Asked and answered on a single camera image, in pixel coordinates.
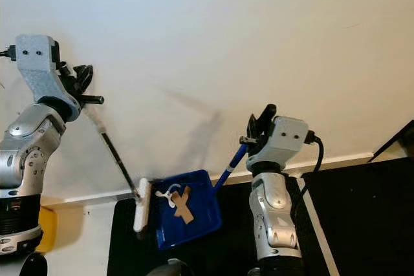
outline blue handle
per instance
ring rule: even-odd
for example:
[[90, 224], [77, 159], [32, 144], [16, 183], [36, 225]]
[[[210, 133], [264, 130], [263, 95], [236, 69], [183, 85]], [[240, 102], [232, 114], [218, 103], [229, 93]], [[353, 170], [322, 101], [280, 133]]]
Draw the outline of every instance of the blue handle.
[[211, 192], [211, 197], [214, 197], [214, 195], [217, 194], [218, 190], [222, 187], [222, 185], [226, 182], [228, 176], [232, 173], [232, 171], [235, 169], [235, 167], [238, 165], [238, 163], [241, 161], [243, 156], [247, 152], [247, 145], [241, 145], [239, 150], [237, 150], [236, 154], [233, 157], [233, 160], [228, 164], [228, 167], [224, 171], [224, 173], [220, 176], [219, 181], [215, 184], [215, 187], [213, 188]]

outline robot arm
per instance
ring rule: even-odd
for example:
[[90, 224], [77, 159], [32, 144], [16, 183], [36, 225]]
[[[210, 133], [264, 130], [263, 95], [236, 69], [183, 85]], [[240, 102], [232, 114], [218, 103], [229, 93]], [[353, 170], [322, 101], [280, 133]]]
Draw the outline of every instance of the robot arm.
[[0, 143], [1, 257], [30, 253], [40, 243], [40, 194], [47, 160], [60, 144], [65, 123], [74, 121], [86, 103], [104, 99], [83, 95], [92, 80], [92, 66], [74, 67], [76, 77], [70, 75], [51, 37], [20, 35], [16, 45], [0, 55], [17, 62], [35, 101], [10, 125]]
[[254, 217], [254, 237], [261, 275], [304, 275], [296, 228], [291, 218], [292, 201], [286, 189], [286, 161], [310, 143], [313, 132], [294, 118], [276, 116], [276, 106], [268, 105], [256, 119], [250, 117], [246, 166], [253, 173], [249, 197]]

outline blue dustpan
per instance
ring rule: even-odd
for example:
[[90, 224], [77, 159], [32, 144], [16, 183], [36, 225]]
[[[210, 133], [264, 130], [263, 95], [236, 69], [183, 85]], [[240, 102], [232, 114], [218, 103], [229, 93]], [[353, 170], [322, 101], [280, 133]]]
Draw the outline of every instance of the blue dustpan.
[[245, 153], [246, 145], [242, 145], [215, 187], [205, 170], [173, 176], [153, 184], [153, 189], [161, 193], [167, 192], [173, 184], [178, 184], [181, 187], [174, 187], [171, 192], [177, 191], [180, 196], [186, 186], [190, 187], [191, 192], [186, 205], [194, 217], [190, 223], [186, 224], [182, 217], [174, 216], [176, 208], [169, 205], [167, 198], [153, 195], [159, 249], [174, 247], [221, 227], [220, 209], [215, 194]]

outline white trim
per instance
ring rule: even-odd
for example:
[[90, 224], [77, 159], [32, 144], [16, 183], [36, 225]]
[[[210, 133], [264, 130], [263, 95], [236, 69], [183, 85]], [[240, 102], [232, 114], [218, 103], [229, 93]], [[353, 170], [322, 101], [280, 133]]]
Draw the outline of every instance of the white trim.
[[[372, 153], [361, 153], [361, 154], [352, 154], [349, 156], [338, 156], [334, 158], [327, 158], [322, 162], [321, 170], [324, 169], [332, 169], [332, 168], [339, 168], [339, 167], [346, 167], [352, 165], [359, 165], [366, 163], [371, 157], [373, 156]], [[290, 164], [286, 167], [283, 171], [284, 173], [288, 173], [291, 176], [301, 176], [303, 173], [308, 173], [309, 171], [313, 170], [314, 162], [302, 162], [296, 164]], [[220, 175], [213, 175], [210, 177], [212, 179], [213, 184], [215, 184]], [[233, 172], [225, 184], [240, 184], [243, 182], [251, 182], [252, 181], [252, 174], [249, 171], [240, 171], [240, 172]], [[132, 197], [131, 190], [119, 190], [113, 192], [104, 192], [100, 194], [94, 195], [85, 195], [73, 198], [66, 198], [66, 199], [56, 199], [48, 197], [47, 195], [42, 195], [41, 197], [41, 205], [45, 207], [49, 207], [51, 209], [58, 209], [63, 207], [76, 207], [76, 206], [88, 206], [93, 204], [100, 204], [106, 202], [113, 202], [118, 201], [125, 198]]]
[[[297, 179], [297, 182], [299, 188], [302, 190], [305, 186], [305, 181], [302, 178], [299, 178]], [[323, 258], [325, 259], [326, 266], [328, 267], [329, 274], [331, 276], [340, 276], [334, 257], [332, 256], [331, 249], [329, 248], [325, 233], [323, 232], [321, 224], [319, 222], [318, 214], [316, 213], [312, 198], [309, 195], [309, 191], [306, 191], [306, 193], [303, 195], [303, 200], [305, 201], [309, 218], [315, 230], [316, 238], [318, 239]]]

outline black floor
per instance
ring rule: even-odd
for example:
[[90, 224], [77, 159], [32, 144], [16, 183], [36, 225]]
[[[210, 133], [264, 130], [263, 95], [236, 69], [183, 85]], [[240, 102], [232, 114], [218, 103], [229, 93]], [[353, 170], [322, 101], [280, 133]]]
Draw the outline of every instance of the black floor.
[[[393, 160], [323, 171], [306, 177], [321, 225], [341, 276], [414, 275], [414, 164]], [[287, 182], [292, 200], [298, 188]], [[123, 200], [114, 213], [108, 275], [146, 275], [169, 258], [186, 262], [196, 276], [246, 275], [256, 264], [250, 184], [223, 187], [219, 231], [159, 252], [150, 221], [147, 238], [132, 230], [135, 203]], [[298, 238], [307, 275], [328, 275], [309, 217], [299, 201]]]

